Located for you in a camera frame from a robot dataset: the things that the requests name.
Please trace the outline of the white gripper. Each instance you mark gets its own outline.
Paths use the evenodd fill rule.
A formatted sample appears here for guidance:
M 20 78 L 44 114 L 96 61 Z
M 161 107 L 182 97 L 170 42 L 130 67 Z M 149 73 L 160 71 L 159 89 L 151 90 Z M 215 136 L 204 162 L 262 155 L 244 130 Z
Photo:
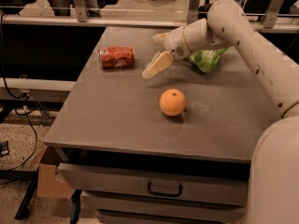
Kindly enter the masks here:
M 158 51 L 142 72 L 144 79 L 155 77 L 168 68 L 173 60 L 183 60 L 191 53 L 184 38 L 184 28 L 179 27 L 169 33 L 157 34 L 153 37 L 155 43 L 164 46 L 167 51 Z

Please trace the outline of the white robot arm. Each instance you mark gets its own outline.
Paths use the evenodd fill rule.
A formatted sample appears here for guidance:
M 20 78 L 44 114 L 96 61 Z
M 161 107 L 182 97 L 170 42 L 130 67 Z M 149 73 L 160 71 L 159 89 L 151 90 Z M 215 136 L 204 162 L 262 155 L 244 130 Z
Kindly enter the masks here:
M 245 224 L 299 224 L 299 66 L 257 32 L 234 0 L 219 0 L 207 17 L 154 41 L 164 47 L 142 73 L 150 79 L 202 49 L 233 47 L 248 76 L 280 116 L 253 150 Z

